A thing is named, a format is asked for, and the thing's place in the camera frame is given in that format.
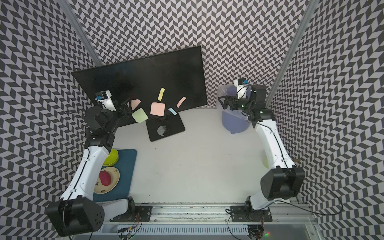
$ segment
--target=trash bin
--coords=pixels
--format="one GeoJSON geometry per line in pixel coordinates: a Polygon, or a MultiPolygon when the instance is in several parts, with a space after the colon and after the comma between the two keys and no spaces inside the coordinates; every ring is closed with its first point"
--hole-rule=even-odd
{"type": "MultiPolygon", "coordinates": [[[[249,96],[250,90],[248,89],[246,96],[249,96]]],[[[234,96],[237,94],[237,89],[235,85],[221,85],[217,90],[217,97],[221,96],[234,96]]],[[[226,130],[230,131],[230,133],[235,134],[239,132],[244,132],[247,130],[250,122],[247,122],[247,116],[244,116],[241,110],[231,111],[229,107],[227,109],[223,109],[218,99],[216,98],[216,108],[222,112],[221,121],[226,130]]]]}

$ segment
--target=green sticky note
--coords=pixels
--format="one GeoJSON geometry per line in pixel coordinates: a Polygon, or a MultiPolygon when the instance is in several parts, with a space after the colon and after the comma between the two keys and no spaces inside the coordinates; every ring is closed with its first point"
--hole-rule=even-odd
{"type": "Polygon", "coordinates": [[[132,117],[135,119],[136,122],[144,122],[148,119],[147,114],[145,114],[142,108],[139,108],[136,112],[132,113],[132,117]]]}

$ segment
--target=monitor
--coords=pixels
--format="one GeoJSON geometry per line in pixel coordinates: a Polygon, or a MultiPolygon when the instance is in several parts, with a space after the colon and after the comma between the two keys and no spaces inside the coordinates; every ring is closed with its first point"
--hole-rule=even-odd
{"type": "MultiPolygon", "coordinates": [[[[94,105],[95,93],[109,90],[111,99],[119,103],[126,99],[139,99],[149,119],[151,104],[166,104],[164,115],[207,105],[204,68],[201,46],[146,56],[105,66],[89,68],[72,73],[94,105]],[[161,88],[165,88],[163,98],[158,101],[161,88]],[[186,100],[178,108],[182,97],[186,100]]],[[[135,123],[133,118],[120,122],[119,126],[135,123]]]]}

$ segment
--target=yellow bowl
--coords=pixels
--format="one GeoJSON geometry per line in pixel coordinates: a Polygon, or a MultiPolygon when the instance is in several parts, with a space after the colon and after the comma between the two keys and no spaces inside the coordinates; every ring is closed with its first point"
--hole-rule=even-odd
{"type": "Polygon", "coordinates": [[[116,149],[112,149],[111,153],[108,155],[107,159],[105,159],[103,166],[110,167],[115,165],[119,160],[119,153],[116,149]]]}

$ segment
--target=purple trash bin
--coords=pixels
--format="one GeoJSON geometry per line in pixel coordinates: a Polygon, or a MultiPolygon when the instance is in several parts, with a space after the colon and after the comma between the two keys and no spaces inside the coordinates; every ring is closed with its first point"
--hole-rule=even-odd
{"type": "MultiPolygon", "coordinates": [[[[226,92],[227,93],[225,95],[233,96],[237,93],[236,87],[234,85],[229,86],[226,89],[226,92]]],[[[235,110],[231,113],[228,113],[229,111],[229,107],[227,108],[227,110],[222,110],[221,121],[225,129],[230,131],[232,134],[244,132],[245,130],[247,130],[251,123],[247,123],[247,120],[244,119],[245,117],[241,114],[241,112],[235,110]]]]}

